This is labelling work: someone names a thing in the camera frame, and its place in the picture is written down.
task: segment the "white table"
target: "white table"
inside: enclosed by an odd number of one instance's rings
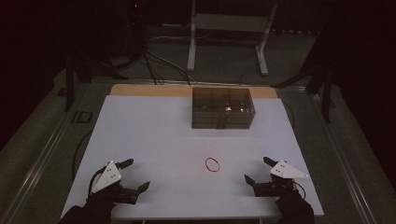
[[[92,175],[109,161],[134,159],[121,184],[137,189],[150,181],[136,205],[118,204],[119,219],[254,218],[280,216],[271,198],[254,197],[244,175],[270,180],[266,156],[309,174],[280,99],[253,99],[249,130],[191,128],[190,97],[107,96],[76,180],[64,206],[82,206]],[[207,158],[219,162],[210,172]],[[315,215],[323,215],[312,180],[298,182]]]

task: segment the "metal frame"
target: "metal frame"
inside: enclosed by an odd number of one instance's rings
[[[257,59],[262,75],[268,75],[265,62],[264,49],[267,43],[271,26],[276,13],[277,4],[272,4],[269,17],[228,16],[196,13],[195,0],[191,2],[191,39],[187,70],[192,72],[195,68],[195,29],[232,30],[262,33],[262,41],[256,46]]]

